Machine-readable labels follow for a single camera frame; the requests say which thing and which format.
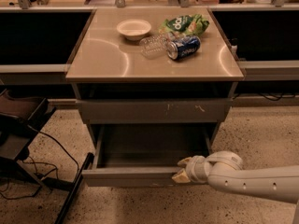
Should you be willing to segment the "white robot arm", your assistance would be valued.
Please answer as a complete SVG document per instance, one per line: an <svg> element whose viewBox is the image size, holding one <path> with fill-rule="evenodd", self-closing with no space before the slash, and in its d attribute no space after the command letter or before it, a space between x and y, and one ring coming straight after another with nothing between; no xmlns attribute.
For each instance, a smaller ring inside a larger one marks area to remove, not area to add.
<svg viewBox="0 0 299 224"><path fill-rule="evenodd" d="M296 205L292 224L299 224L299 166L244 170L234 152L219 151L178 162L172 176L179 184L208 184L218 191Z"/></svg>

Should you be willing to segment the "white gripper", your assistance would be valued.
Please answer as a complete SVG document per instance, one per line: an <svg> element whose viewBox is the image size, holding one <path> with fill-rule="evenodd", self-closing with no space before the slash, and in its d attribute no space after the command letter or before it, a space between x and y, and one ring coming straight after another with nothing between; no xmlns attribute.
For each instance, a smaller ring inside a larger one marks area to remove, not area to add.
<svg viewBox="0 0 299 224"><path fill-rule="evenodd" d="M205 184L213 165L206 161L204 156L184 158L178 162L178 167L186 167L172 176L174 182L187 184L191 181L197 184Z"/></svg>

